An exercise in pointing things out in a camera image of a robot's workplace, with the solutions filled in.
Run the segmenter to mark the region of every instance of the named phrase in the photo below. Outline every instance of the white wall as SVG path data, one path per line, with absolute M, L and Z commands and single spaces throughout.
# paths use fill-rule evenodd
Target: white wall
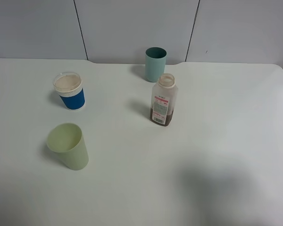
M 152 46 L 169 64 L 185 61 L 198 0 L 75 1 L 92 62 L 144 63 Z
M 187 61 L 283 66 L 283 0 L 201 0 Z
M 86 59 L 73 0 L 0 0 L 0 57 Z

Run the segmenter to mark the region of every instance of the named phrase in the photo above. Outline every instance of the plastic bottle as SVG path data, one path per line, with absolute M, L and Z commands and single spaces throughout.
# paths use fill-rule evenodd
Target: plastic bottle
M 161 126 L 168 126 L 174 112 L 178 87 L 173 75 L 162 74 L 153 86 L 150 119 Z

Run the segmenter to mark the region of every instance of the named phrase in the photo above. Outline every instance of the table surface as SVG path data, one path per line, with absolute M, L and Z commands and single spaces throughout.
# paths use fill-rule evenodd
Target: table surface
M 60 72 L 83 79 L 67 110 Z M 168 127 L 149 120 L 143 65 L 0 59 L 0 226 L 283 226 L 283 70 L 167 65 L 179 88 Z M 45 140 L 83 131 L 89 164 L 72 171 Z

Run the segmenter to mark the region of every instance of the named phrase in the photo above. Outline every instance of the bottle neck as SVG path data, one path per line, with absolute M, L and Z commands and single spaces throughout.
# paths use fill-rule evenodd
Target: bottle neck
M 170 89 L 175 86 L 175 78 L 172 74 L 164 73 L 158 80 L 158 85 L 165 89 Z

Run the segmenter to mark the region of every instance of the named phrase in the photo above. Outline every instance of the blue paper cup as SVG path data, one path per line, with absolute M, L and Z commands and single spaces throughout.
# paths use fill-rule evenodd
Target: blue paper cup
M 74 72 L 64 72 L 56 76 L 53 86 L 69 110 L 79 110 L 85 105 L 81 77 Z

